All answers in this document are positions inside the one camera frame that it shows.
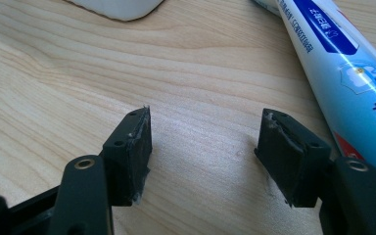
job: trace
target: wood grain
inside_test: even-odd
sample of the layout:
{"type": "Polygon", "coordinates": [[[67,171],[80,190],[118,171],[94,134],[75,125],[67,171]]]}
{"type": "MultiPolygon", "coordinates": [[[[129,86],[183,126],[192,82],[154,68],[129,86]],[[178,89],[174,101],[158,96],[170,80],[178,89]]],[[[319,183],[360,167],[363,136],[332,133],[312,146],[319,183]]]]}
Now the wood grain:
{"type": "MultiPolygon", "coordinates": [[[[376,47],[376,1],[337,4],[376,47]]],[[[117,234],[321,234],[290,209],[253,154],[262,108],[332,143],[280,19],[253,1],[165,0],[113,21],[62,0],[0,0],[0,195],[9,206],[97,154],[150,105],[154,152],[142,203],[117,234]]]]}

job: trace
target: wooden surface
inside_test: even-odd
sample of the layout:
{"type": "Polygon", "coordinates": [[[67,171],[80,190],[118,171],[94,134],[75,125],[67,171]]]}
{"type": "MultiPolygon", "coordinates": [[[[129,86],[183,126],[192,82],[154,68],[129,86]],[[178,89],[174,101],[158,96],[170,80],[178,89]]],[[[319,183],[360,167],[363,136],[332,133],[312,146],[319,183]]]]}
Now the wooden surface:
{"type": "MultiPolygon", "coordinates": [[[[337,4],[376,47],[376,1],[337,4]]],[[[124,23],[62,0],[0,0],[0,195],[9,206],[152,112],[142,202],[117,234],[320,234],[253,154],[262,108],[331,142],[282,21],[250,0],[165,0],[124,23]]]]}

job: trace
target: blue label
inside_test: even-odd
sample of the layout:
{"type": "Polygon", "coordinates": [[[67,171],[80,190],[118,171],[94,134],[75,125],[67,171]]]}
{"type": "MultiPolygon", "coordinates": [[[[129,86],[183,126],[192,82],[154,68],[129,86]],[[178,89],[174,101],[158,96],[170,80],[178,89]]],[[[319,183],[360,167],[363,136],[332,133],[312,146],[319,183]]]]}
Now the blue label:
{"type": "Polygon", "coordinates": [[[355,54],[357,48],[315,3],[311,0],[294,2],[327,52],[355,54]]]}

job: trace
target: toothpaste tube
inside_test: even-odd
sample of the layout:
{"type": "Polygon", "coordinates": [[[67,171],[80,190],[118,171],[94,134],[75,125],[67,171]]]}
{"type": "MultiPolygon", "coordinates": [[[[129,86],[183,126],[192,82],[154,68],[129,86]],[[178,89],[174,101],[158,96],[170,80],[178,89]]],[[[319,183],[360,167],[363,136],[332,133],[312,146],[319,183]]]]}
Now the toothpaste tube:
{"type": "Polygon", "coordinates": [[[257,2],[280,13],[341,154],[376,167],[376,50],[332,1],[257,2]]]}

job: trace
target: blue and white tube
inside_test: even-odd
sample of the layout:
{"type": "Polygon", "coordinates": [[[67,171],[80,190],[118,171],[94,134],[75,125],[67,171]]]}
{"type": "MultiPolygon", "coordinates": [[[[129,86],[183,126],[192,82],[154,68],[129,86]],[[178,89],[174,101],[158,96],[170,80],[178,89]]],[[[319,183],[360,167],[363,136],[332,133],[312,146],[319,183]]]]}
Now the blue and white tube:
{"type": "Polygon", "coordinates": [[[376,167],[376,50],[330,0],[256,0],[280,16],[346,157],[376,167]]]}

